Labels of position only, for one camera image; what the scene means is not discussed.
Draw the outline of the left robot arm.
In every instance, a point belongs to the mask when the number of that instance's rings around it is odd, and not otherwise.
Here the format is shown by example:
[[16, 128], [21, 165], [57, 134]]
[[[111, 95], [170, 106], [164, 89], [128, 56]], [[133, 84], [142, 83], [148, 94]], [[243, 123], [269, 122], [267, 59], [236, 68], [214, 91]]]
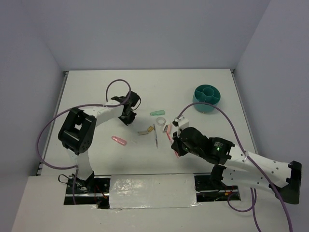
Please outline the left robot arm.
[[69, 111], [59, 131], [58, 139], [78, 166], [75, 188], [88, 193], [95, 186], [95, 174], [88, 154], [95, 128], [113, 118], [120, 119], [127, 126], [132, 124], [137, 115], [133, 108], [140, 102], [140, 96], [132, 91], [126, 96], [112, 97], [104, 106], [85, 110], [74, 107]]

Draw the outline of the grey slim pen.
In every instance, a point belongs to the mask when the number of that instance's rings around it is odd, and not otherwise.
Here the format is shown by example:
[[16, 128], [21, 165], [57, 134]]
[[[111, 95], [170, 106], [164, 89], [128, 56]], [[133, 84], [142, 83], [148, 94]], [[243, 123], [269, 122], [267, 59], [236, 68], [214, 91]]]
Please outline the grey slim pen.
[[158, 145], [158, 138], [157, 138], [157, 132], [156, 132], [155, 124], [153, 124], [153, 128], [154, 128], [155, 144], [156, 144], [156, 148], [158, 149], [159, 145]]

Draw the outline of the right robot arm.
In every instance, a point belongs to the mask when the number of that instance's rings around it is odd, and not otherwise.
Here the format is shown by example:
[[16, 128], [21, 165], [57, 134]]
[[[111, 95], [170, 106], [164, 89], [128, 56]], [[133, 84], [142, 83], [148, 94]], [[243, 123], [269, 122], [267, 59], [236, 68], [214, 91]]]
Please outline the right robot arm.
[[299, 204], [302, 165], [271, 160], [252, 152], [245, 154], [231, 141], [206, 137], [196, 128], [174, 132], [171, 148], [184, 156], [194, 154], [214, 165], [210, 184], [215, 189], [225, 186], [248, 186], [273, 192], [285, 203]]

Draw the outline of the red transparent pen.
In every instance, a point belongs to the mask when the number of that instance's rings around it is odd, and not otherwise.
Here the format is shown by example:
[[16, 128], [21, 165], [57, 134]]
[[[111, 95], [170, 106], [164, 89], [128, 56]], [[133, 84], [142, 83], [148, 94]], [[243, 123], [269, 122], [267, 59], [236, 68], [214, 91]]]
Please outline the red transparent pen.
[[[168, 138], [170, 144], [172, 145], [172, 144], [173, 144], [173, 140], [172, 140], [170, 134], [169, 134], [168, 132], [165, 132], [165, 134], [167, 135], [167, 138]], [[176, 155], [176, 157], [179, 158], [178, 153], [177, 153], [175, 150], [174, 150], [173, 152], [174, 152], [174, 154]]]

